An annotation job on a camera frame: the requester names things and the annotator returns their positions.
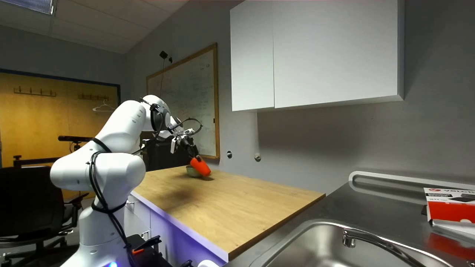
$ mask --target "sink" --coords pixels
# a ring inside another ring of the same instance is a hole
[[[340,223],[310,220],[300,224],[253,267],[447,267],[429,252]]]

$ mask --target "whiteboard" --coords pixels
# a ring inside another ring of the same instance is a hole
[[[217,45],[211,45],[147,77],[149,94],[162,98],[175,117],[193,117],[202,123],[193,141],[199,153],[211,160],[220,160],[217,70]],[[195,122],[184,123],[184,128],[198,126]]]

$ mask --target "wooden countertop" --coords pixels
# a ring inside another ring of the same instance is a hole
[[[192,178],[184,166],[147,172],[134,193],[208,239],[229,261],[324,198],[218,169],[211,180]]]

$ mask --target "upper cabinet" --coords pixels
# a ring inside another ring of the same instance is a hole
[[[232,9],[233,110],[402,100],[402,0]]]

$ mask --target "ceiling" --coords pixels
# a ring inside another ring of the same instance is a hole
[[[54,17],[0,2],[0,25],[126,54],[187,0],[55,0]]]

